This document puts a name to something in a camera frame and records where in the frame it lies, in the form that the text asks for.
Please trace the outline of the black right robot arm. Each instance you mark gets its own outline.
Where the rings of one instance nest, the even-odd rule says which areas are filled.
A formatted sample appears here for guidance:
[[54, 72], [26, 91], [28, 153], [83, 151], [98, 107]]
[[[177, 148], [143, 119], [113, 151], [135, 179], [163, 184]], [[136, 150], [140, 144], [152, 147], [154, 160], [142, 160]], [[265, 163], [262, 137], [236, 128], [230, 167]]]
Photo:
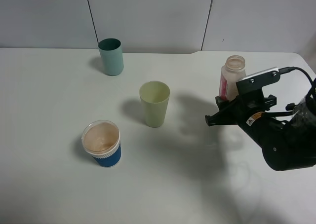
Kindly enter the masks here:
[[239, 95], [231, 102], [216, 97], [219, 111], [205, 116], [208, 126], [238, 125], [262, 150], [264, 160], [276, 171], [313, 167], [316, 164], [316, 102], [311, 92], [284, 112], [270, 112], [275, 96], [262, 87], [237, 83]]

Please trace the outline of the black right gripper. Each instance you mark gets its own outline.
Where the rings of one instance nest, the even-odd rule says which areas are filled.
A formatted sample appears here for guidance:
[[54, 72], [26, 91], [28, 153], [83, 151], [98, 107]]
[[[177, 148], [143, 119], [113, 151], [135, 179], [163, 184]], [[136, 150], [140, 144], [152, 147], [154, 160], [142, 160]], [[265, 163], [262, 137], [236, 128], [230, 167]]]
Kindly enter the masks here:
[[274, 95], [264, 97], [263, 103], [250, 105], [241, 99], [215, 101], [219, 111], [205, 116], [208, 126], [238, 125], [261, 148], [264, 160], [270, 168], [276, 171], [294, 169], [290, 122], [276, 119], [293, 115], [293, 106], [286, 108], [284, 112], [265, 112], [277, 104], [277, 97]]

